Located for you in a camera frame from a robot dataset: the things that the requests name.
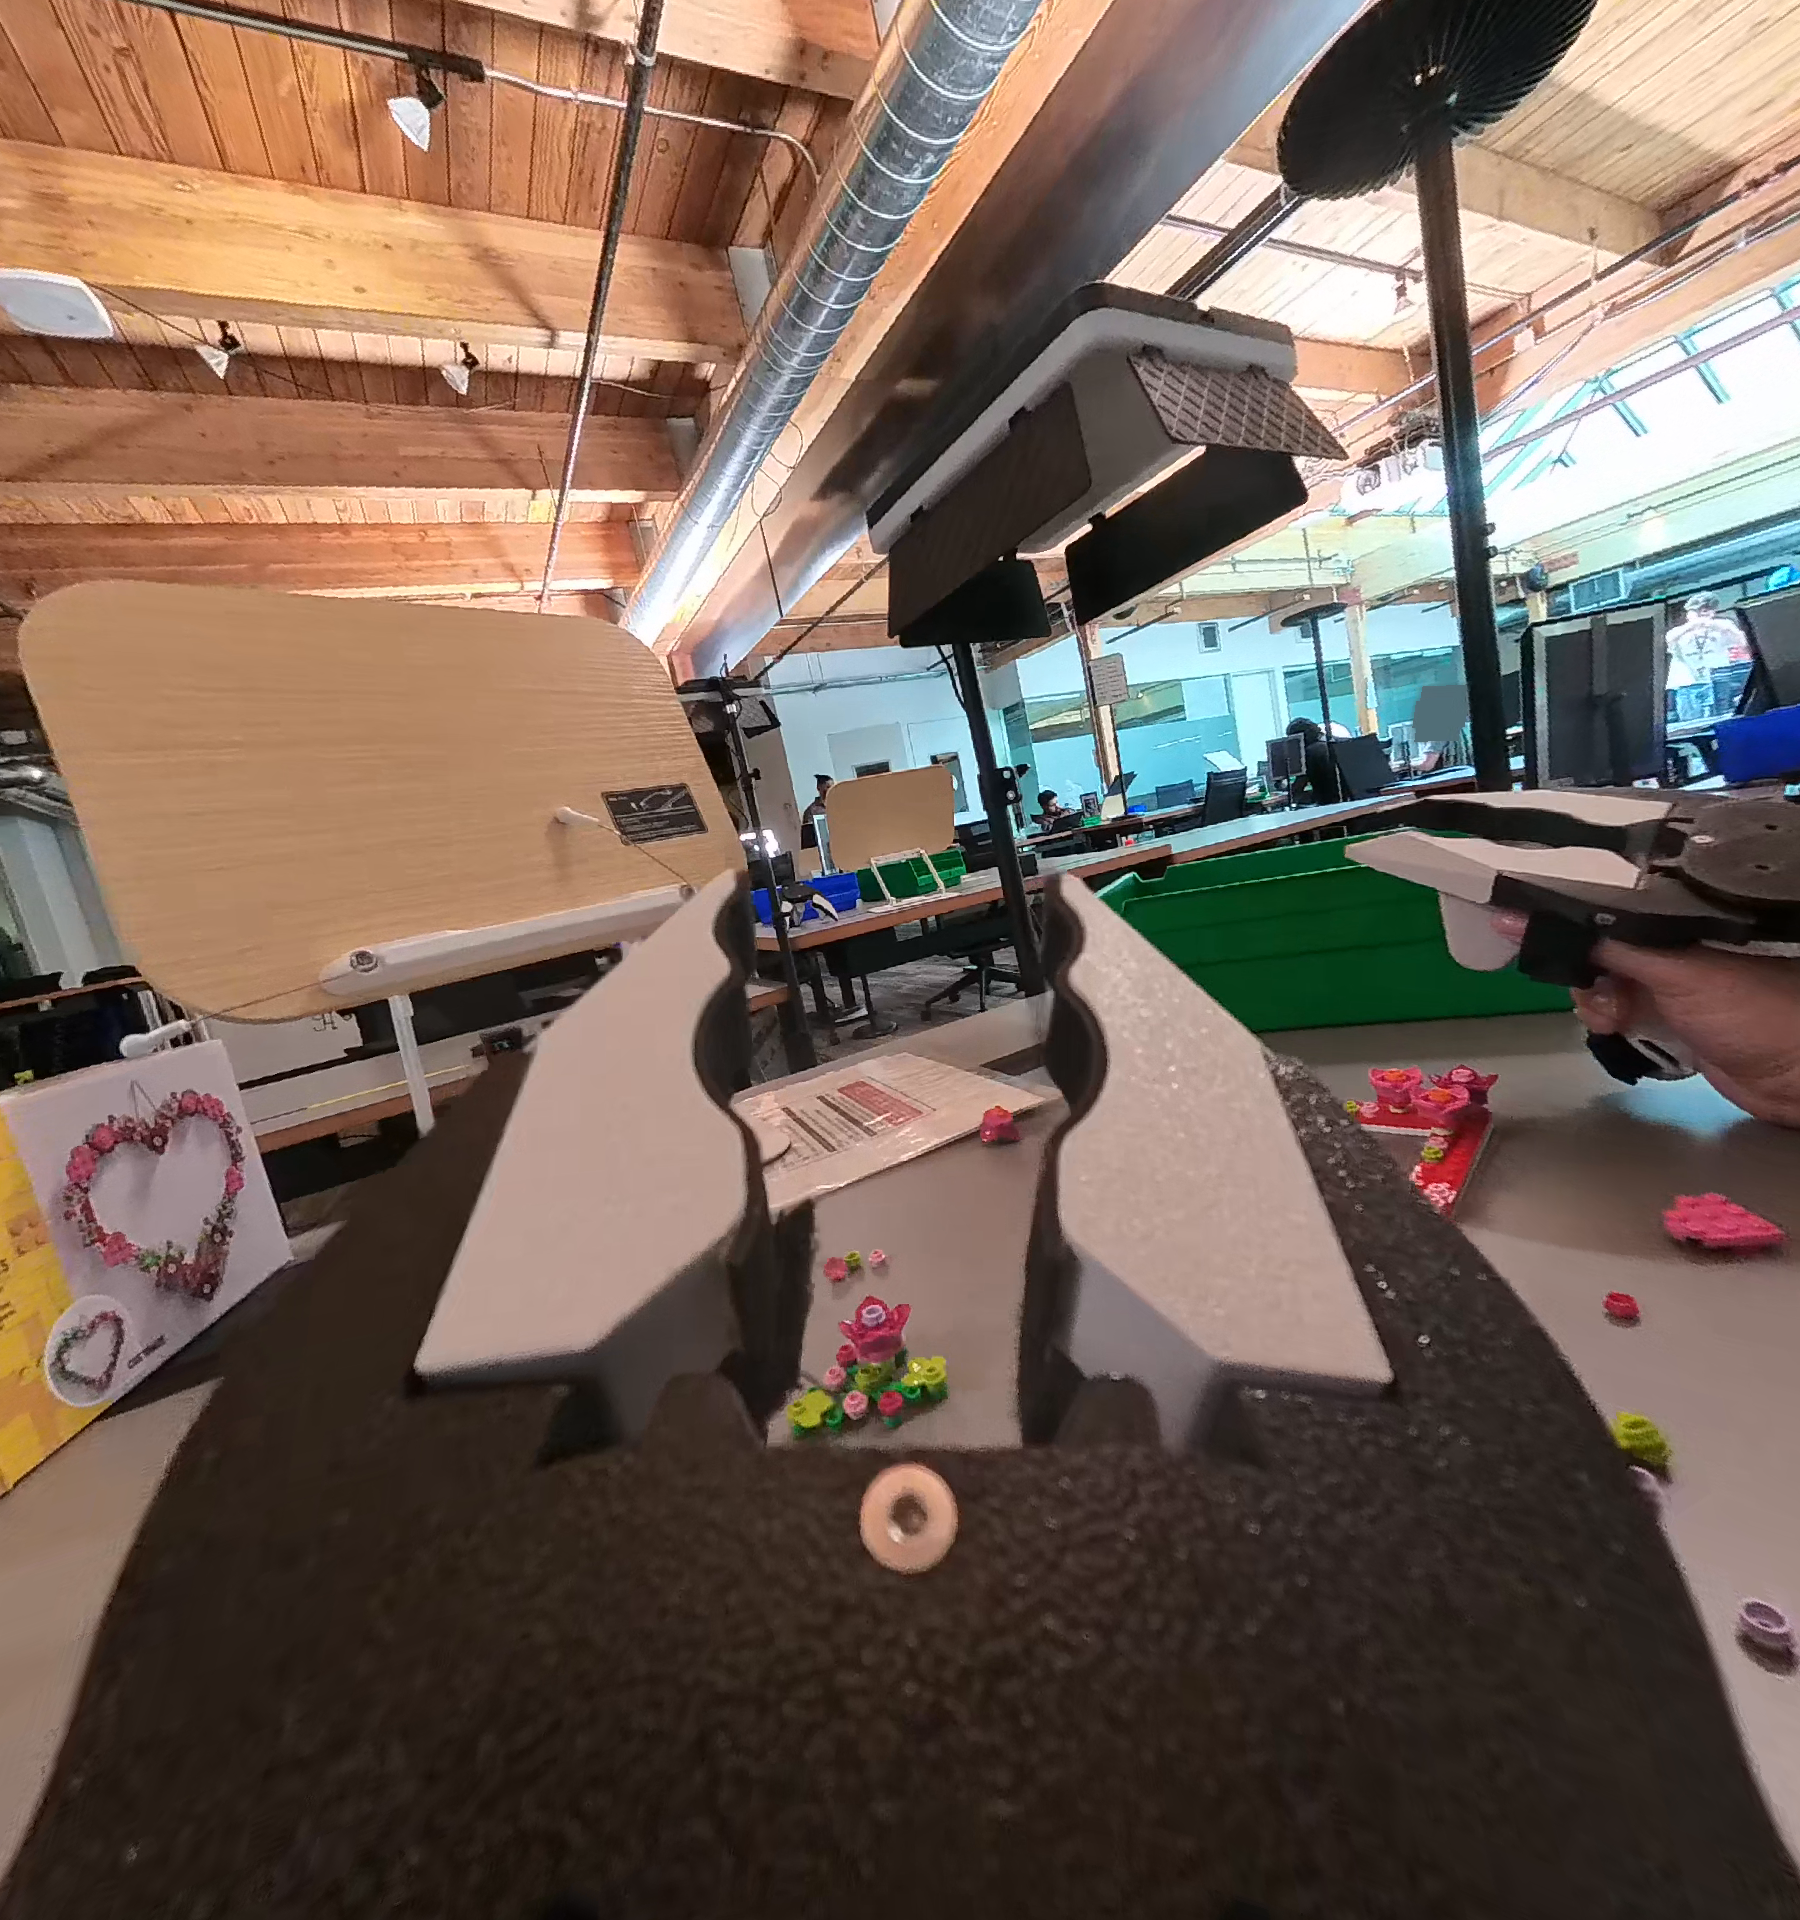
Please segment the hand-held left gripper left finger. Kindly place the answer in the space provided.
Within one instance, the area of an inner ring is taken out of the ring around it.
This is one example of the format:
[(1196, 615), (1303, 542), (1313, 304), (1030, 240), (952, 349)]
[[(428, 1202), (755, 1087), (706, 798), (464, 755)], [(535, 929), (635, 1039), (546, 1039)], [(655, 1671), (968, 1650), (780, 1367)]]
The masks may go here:
[(557, 1386), (630, 1443), (678, 1379), (756, 1430), (793, 1395), (814, 1304), (811, 1199), (747, 1087), (756, 920), (717, 878), (535, 1041), (414, 1358), (423, 1390)]

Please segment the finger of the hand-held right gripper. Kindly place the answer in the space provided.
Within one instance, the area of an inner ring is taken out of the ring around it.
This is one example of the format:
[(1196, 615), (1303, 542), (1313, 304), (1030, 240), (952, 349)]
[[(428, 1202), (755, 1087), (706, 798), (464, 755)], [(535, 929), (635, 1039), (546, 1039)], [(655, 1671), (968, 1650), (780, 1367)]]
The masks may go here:
[(1496, 849), (1592, 851), (1648, 859), (1672, 813), (1670, 792), (1474, 792), (1416, 802), (1416, 828)]
[(1394, 830), (1354, 842), (1347, 861), (1437, 895), (1447, 955), (1465, 972), (1597, 975), (1599, 936), (1569, 919), (1569, 890), (1630, 894), (1648, 851), (1648, 830), (1609, 830), (1583, 846)]

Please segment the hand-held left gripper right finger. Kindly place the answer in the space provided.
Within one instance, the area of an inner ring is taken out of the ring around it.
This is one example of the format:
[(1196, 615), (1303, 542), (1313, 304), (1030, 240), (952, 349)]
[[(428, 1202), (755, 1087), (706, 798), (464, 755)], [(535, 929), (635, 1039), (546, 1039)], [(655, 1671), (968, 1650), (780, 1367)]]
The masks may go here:
[(1056, 1445), (1100, 1389), (1173, 1453), (1247, 1390), (1393, 1390), (1261, 1041), (1078, 879), (1043, 911), (1041, 1068), (1015, 1424)]

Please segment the red lego heart wreath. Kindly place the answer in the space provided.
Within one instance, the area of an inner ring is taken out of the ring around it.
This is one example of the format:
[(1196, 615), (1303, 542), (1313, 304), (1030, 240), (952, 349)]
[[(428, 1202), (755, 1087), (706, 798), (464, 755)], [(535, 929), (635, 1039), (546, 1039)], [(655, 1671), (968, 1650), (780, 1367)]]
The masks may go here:
[(1347, 1097), (1344, 1113), (1368, 1136), (1407, 1154), (1409, 1185), (1432, 1211), (1453, 1219), (1488, 1152), (1493, 1083), (1493, 1073), (1466, 1065), (1432, 1073), (1369, 1068), (1368, 1094)]

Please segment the pink lego heart piece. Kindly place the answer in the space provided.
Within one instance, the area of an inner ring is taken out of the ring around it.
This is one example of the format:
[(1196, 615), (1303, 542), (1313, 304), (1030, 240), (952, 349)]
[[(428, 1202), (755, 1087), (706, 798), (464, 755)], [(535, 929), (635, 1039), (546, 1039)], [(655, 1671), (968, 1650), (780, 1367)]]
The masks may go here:
[(1788, 1233), (1720, 1192), (1678, 1195), (1662, 1211), (1666, 1237), (1704, 1254), (1757, 1256), (1782, 1250)]

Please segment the group of small lego pieces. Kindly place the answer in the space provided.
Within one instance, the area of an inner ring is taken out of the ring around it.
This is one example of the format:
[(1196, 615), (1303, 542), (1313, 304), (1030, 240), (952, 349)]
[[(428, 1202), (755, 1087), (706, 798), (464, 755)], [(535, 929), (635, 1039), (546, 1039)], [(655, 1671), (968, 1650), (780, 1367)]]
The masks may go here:
[(818, 1256), (812, 1316), (792, 1390), (768, 1421), (770, 1443), (800, 1453), (884, 1447), (952, 1403), (953, 1369), (892, 1280), (879, 1246)]

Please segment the yellow and white lego box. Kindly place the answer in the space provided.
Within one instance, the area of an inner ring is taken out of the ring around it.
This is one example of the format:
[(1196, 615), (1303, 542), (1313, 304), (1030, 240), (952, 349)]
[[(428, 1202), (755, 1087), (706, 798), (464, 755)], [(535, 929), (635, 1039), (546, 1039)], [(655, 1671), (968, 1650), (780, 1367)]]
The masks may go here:
[(288, 1262), (219, 1041), (0, 1094), (0, 1498)]

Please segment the person's right hand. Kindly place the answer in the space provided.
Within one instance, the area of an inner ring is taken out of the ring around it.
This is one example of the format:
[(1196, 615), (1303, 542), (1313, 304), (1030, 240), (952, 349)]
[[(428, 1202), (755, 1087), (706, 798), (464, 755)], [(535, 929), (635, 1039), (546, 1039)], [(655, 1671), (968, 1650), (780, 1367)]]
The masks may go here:
[(1592, 1036), (1651, 1026), (1752, 1120), (1800, 1131), (1800, 958), (1603, 944), (1572, 990)]

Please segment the printed sheet in plastic sleeve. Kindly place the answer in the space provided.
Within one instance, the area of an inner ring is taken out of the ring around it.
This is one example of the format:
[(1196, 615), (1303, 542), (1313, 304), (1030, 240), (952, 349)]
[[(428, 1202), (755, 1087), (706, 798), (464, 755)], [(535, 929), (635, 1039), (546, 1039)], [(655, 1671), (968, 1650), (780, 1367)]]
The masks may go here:
[(992, 1070), (902, 1051), (743, 1091), (731, 1112), (749, 1129), (768, 1208), (783, 1215), (974, 1136), (994, 1107), (1017, 1119), (1053, 1097)]

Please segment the black office chair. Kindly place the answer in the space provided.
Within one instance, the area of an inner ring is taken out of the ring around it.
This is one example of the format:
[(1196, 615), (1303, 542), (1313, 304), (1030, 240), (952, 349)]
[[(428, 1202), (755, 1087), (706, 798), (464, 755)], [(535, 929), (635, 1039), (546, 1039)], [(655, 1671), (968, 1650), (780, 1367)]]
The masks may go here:
[(1025, 992), (1012, 925), (1002, 904), (946, 916), (937, 923), (937, 934), (942, 956), (960, 963), (960, 972), (921, 1002), (921, 1021), (933, 1021), (934, 1007), (955, 1007), (961, 996), (972, 996), (983, 1012), (996, 988), (1012, 996)]

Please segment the long wooden desk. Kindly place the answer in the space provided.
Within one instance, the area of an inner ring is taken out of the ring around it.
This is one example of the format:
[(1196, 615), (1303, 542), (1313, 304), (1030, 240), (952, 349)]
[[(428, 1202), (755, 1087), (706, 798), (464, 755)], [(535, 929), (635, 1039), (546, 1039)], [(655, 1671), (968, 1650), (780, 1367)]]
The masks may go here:
[[(1156, 871), (1171, 863), (1168, 842), (1145, 842), (1109, 853), (1084, 853), (1039, 861), (1029, 876), (1022, 876), (1022, 892), (1033, 898), (1047, 884), (1074, 876), (1087, 884), (1100, 884), (1108, 878), (1127, 873)], [(840, 942), (861, 939), (877, 932), (899, 925), (917, 925), (957, 916), (1003, 904), (1002, 878), (997, 873), (966, 878), (952, 892), (928, 894), (913, 900), (873, 900), (862, 902), (833, 919), (818, 916), (811, 923), (789, 929), (792, 950), (803, 951), (826, 947)]]

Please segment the black pole with ribbed disc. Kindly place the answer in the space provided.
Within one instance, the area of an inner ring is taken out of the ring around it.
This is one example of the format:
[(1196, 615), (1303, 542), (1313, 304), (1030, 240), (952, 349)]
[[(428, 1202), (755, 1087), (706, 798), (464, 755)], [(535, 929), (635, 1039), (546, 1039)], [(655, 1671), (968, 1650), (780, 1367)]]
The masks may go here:
[(1281, 115), (1275, 165), (1312, 201), (1413, 176), (1440, 403), (1463, 687), (1476, 783), (1511, 790), (1490, 594), (1479, 415), (1463, 284), (1456, 148), (1517, 109), (1561, 62), (1590, 3), (1381, 3), (1319, 57)]

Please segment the black tripod stand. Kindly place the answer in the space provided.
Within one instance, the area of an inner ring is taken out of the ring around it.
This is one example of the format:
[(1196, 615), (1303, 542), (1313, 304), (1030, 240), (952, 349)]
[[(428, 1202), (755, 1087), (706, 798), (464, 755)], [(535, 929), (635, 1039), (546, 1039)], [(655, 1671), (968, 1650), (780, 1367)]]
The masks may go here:
[[(743, 698), (743, 687), (731, 682), (727, 676), (697, 678), (680, 686), (681, 707), (686, 707), (690, 715), (708, 715), (717, 717), (719, 721), (727, 766), (741, 806), (741, 849), (745, 873), (749, 876), (751, 869), (760, 869), (765, 876), (760, 879), (760, 887), (770, 890), (782, 885), (782, 882), (774, 878), (772, 866), (776, 855), (768, 853), (767, 849), (767, 823), (758, 797), (758, 778), (747, 758), (747, 736), (741, 726)], [(770, 934), (776, 950), (782, 986), (785, 988), (785, 1002), (780, 1006), (780, 1023), (789, 1070), (817, 1068), (817, 1041), (809, 1021), (807, 1002), (802, 997), (802, 982), (789, 942), (789, 925), (780, 916), (780, 913), (772, 914)]]

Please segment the black light stand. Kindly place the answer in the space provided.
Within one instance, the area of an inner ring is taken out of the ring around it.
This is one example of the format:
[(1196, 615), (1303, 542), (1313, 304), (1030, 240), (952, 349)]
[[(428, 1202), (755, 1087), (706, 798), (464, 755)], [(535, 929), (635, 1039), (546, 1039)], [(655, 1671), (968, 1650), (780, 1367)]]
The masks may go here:
[(1002, 907), (1007, 916), (1017, 988), (1022, 996), (1039, 997), (1047, 992), (1047, 982), (1041, 967), (1041, 950), (1039, 936), (1033, 925), (1033, 909), (1027, 898), (1022, 863), (1012, 837), (1005, 773), (997, 763), (984, 721), (974, 642), (952, 640), (948, 654), (953, 684), (957, 687), (960, 708), (964, 713), (974, 751), (987, 840), (992, 846), (994, 873), (1002, 892)]

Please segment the studio light with black flaps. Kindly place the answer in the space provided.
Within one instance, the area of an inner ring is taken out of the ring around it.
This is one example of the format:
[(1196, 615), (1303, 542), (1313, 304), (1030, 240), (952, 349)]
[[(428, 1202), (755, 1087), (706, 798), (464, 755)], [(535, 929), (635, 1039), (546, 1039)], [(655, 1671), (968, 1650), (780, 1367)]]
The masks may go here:
[(1297, 389), (1279, 324), (1109, 283), (1078, 289), (966, 386), (867, 511), (905, 649), (1043, 632), (1035, 558), (1092, 622), (1307, 498), (1344, 447)]

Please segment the black ceiling pipe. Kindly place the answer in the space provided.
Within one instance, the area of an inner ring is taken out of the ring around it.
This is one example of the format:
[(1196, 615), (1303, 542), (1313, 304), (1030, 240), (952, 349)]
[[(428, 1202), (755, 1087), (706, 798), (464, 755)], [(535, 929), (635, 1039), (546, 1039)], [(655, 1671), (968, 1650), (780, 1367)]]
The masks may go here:
[(553, 513), (549, 521), (549, 538), (542, 561), (542, 574), (538, 590), (533, 594), (533, 611), (549, 614), (550, 600), (555, 596), (557, 579), (557, 561), (561, 553), (561, 538), (566, 524), (566, 507), (574, 495), (574, 483), (577, 471), (577, 460), (581, 450), (581, 428), (588, 417), (588, 407), (591, 401), (591, 391), (597, 384), (599, 357), (604, 338), (604, 324), (608, 319), (608, 294), (612, 283), (612, 272), (616, 264), (620, 233), (628, 216), (628, 204), (631, 198), (631, 178), (635, 167), (635, 150), (645, 116), (652, 73), (659, 58), (659, 37), (663, 23), (663, 3), (641, 3), (635, 14), (635, 37), (630, 47), (630, 73), (624, 94), (624, 112), (620, 126), (612, 159), (612, 172), (608, 178), (608, 204), (607, 221), (600, 228), (597, 267), (590, 304), (583, 324), (583, 340), (576, 375), (576, 392), (574, 407), (566, 420), (565, 442), (561, 450), (561, 462), (555, 484)]

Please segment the white square ceiling box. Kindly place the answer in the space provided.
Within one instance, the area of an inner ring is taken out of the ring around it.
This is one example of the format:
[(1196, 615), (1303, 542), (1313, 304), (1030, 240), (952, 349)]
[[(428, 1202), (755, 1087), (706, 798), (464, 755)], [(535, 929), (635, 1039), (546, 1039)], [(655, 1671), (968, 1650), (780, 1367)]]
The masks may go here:
[(115, 323), (85, 281), (57, 272), (0, 268), (0, 311), (24, 335), (68, 343), (111, 343)]

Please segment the silver ventilation duct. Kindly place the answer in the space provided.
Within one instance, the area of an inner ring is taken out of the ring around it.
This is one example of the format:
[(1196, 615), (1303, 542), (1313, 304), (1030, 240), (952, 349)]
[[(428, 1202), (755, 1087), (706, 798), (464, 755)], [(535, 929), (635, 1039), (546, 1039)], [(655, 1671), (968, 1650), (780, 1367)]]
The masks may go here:
[(712, 583), (729, 524), (792, 455), (800, 412), (1022, 37), (1035, 3), (905, 3), (850, 109), (659, 544), (624, 611), (656, 647)]

